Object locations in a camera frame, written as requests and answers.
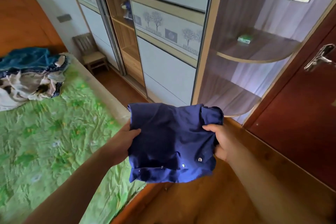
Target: bed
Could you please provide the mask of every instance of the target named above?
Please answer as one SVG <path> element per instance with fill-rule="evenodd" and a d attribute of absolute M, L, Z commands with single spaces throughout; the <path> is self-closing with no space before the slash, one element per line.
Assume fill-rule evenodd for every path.
<path fill-rule="evenodd" d="M 0 0 L 0 57 L 15 48 L 66 51 L 36 0 Z M 130 117 L 73 56 L 61 95 L 0 112 L 0 222 L 19 223 Z M 81 223 L 129 223 L 168 184 L 128 182 L 125 160 L 105 176 Z"/>

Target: headboard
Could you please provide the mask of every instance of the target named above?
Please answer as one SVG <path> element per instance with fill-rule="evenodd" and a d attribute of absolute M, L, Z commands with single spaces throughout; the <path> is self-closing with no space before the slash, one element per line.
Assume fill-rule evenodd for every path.
<path fill-rule="evenodd" d="M 0 0 L 0 57 L 24 47 L 67 51 L 36 0 Z"/>

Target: red door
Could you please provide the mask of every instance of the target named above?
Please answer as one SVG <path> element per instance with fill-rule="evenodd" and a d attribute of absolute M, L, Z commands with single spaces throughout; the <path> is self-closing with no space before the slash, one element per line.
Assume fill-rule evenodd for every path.
<path fill-rule="evenodd" d="M 249 130 L 336 189 L 336 63 L 326 63 L 336 61 L 336 49 L 328 44 L 336 44 L 336 27 Z M 324 57 L 305 70 L 324 45 Z"/>

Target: folded shirt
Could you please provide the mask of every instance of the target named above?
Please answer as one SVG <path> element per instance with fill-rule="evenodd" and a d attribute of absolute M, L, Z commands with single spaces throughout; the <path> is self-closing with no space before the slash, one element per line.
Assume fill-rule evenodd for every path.
<path fill-rule="evenodd" d="M 141 129 L 128 149 L 130 182 L 179 183 L 212 174 L 218 141 L 215 133 L 202 126 L 223 124 L 219 107 L 135 103 L 129 104 L 128 110 L 130 128 Z"/>

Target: person's left hand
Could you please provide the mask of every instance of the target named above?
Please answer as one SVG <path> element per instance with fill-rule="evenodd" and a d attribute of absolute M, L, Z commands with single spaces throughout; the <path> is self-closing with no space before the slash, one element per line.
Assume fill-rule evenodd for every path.
<path fill-rule="evenodd" d="M 105 159 L 112 167 L 125 160 L 128 156 L 128 148 L 134 137 L 140 134 L 141 129 L 130 130 L 131 121 L 127 123 L 101 148 Z"/>

